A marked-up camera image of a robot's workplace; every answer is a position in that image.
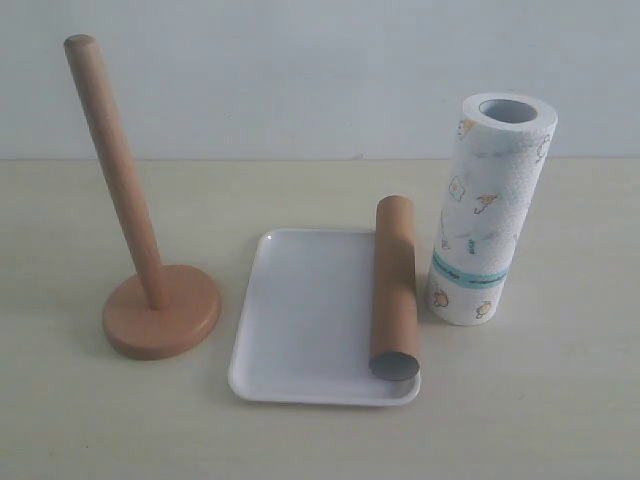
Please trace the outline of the brown cardboard tube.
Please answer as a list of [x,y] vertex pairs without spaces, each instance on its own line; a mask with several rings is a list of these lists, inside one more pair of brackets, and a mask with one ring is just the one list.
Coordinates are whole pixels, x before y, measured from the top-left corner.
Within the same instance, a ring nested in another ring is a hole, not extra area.
[[376,209],[369,368],[385,381],[420,370],[413,204],[401,195]]

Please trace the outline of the printed white paper towel roll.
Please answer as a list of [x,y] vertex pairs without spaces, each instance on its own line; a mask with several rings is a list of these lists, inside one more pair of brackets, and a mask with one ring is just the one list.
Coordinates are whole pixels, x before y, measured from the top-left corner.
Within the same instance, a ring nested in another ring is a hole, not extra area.
[[557,122],[528,96],[462,103],[425,294],[442,320],[475,326],[495,315]]

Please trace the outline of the wooden paper towel holder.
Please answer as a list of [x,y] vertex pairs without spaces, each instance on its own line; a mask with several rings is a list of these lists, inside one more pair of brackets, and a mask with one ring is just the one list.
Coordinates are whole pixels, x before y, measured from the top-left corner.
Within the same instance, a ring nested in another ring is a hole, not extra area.
[[133,359],[178,355],[204,340],[218,322],[219,289],[194,266],[162,262],[99,45],[93,37],[77,34],[65,40],[64,50],[136,270],[106,300],[106,338]]

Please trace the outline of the white plastic tray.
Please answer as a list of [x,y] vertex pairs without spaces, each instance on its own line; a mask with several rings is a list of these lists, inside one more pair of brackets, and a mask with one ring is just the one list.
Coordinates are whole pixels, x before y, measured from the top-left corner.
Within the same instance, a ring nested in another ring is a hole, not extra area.
[[247,401],[395,407],[420,375],[387,381],[369,368],[371,230],[281,228],[259,240],[228,383]]

